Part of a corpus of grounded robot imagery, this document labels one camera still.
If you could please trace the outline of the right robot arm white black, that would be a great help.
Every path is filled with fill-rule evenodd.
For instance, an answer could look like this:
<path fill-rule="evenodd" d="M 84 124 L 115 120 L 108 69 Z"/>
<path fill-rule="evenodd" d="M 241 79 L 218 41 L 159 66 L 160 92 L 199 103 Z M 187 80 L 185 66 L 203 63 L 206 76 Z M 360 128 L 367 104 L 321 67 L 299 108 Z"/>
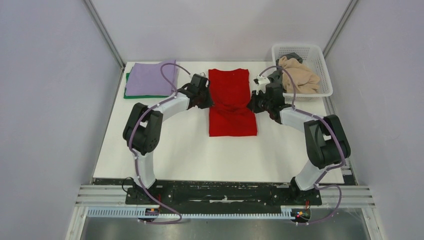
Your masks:
<path fill-rule="evenodd" d="M 351 155 L 346 134 L 335 114 L 321 117 L 288 104 L 279 83 L 256 78 L 255 90 L 247 108 L 253 113 L 268 113 L 270 119 L 304 133 L 308 161 L 289 185 L 289 199 L 302 204 L 330 170 L 341 168 Z"/>

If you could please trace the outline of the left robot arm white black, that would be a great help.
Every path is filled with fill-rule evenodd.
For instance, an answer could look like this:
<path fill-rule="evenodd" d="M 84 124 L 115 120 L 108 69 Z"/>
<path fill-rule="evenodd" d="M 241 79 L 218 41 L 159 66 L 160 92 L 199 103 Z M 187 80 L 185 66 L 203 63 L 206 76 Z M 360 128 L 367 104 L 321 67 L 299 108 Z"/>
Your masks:
<path fill-rule="evenodd" d="M 207 109 L 213 105 L 209 79 L 194 74 L 174 95 L 153 105 L 139 102 L 133 106 L 122 137 L 134 156 L 134 182 L 140 187 L 137 196 L 145 204 L 157 198 L 157 190 L 152 187 L 157 180 L 153 154 L 160 141 L 163 122 L 193 107 Z"/>

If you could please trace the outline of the red t shirt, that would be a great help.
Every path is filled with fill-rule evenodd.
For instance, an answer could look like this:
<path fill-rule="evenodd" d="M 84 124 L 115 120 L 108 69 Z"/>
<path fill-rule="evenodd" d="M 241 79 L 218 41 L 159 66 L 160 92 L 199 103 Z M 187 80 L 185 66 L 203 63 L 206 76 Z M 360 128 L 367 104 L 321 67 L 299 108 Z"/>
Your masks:
<path fill-rule="evenodd" d="M 210 69 L 209 90 L 214 105 L 209 108 L 210 137 L 252 137 L 258 134 L 251 100 L 249 70 Z"/>

